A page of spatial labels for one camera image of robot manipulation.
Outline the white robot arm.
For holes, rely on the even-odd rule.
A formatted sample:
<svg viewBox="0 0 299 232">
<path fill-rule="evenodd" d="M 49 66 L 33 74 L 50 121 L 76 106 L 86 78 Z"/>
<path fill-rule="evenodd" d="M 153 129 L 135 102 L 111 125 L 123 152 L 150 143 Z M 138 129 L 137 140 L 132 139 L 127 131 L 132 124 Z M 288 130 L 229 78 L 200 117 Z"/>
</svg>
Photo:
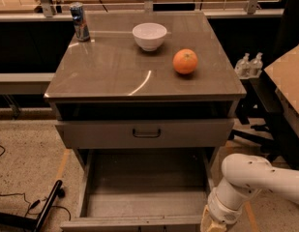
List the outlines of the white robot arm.
<svg viewBox="0 0 299 232">
<path fill-rule="evenodd" d="M 268 189 L 299 205 L 299 170 L 274 167 L 269 160 L 231 154 L 221 165 L 223 178 L 208 195 L 200 232 L 226 232 L 242 214 L 245 202 Z"/>
</svg>

